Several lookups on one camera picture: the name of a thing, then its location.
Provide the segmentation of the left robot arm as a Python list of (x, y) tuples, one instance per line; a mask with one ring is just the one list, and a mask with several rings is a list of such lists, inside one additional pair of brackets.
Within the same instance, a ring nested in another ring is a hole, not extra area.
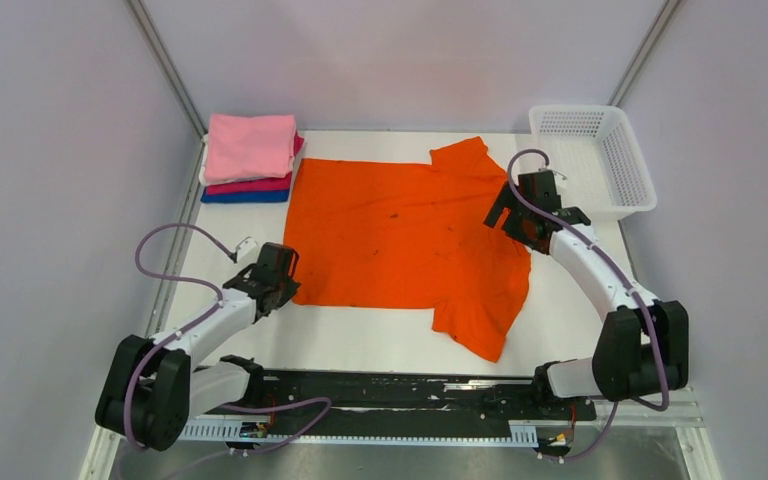
[(243, 413), (266, 400), (251, 359), (204, 360), (230, 337), (286, 305), (300, 284), (291, 247), (267, 242), (257, 259), (226, 281), (220, 295), (183, 326), (152, 337), (130, 335), (115, 350), (94, 413), (97, 426), (142, 449), (164, 451), (196, 416), (231, 403)]

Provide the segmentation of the orange t-shirt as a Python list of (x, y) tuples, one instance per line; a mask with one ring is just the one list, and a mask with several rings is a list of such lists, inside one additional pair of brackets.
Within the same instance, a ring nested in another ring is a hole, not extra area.
[(295, 302), (429, 309), (434, 331), (497, 362), (529, 292), (530, 253), (485, 218), (506, 184), (479, 137), (426, 164), (305, 158), (284, 243)]

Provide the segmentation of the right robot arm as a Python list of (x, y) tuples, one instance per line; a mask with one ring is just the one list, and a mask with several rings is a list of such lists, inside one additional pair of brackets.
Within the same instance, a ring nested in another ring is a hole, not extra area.
[(536, 368), (531, 403), (556, 417), (574, 397), (634, 400), (664, 411), (688, 381), (688, 314), (633, 280), (604, 250), (589, 218), (564, 208), (547, 170), (509, 177), (484, 223), (560, 264), (602, 320), (594, 353)]

